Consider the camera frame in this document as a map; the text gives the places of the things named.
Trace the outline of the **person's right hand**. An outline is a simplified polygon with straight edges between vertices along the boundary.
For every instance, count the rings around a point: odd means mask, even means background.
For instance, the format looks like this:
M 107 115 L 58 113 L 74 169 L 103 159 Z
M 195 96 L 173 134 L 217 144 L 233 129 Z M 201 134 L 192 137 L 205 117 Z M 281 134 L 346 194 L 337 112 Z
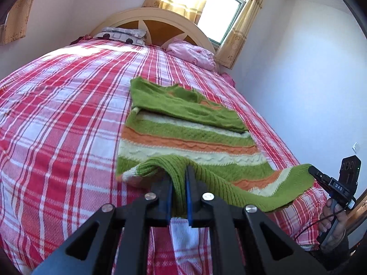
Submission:
M 322 242 L 320 249 L 325 252 L 334 250 L 345 237 L 345 227 L 348 221 L 347 213 L 339 205 L 336 204 L 332 208 L 333 199 L 329 198 L 322 209 L 320 222 L 318 223 L 319 234 L 326 233 L 333 225 L 334 231 L 330 234 L 326 242 Z

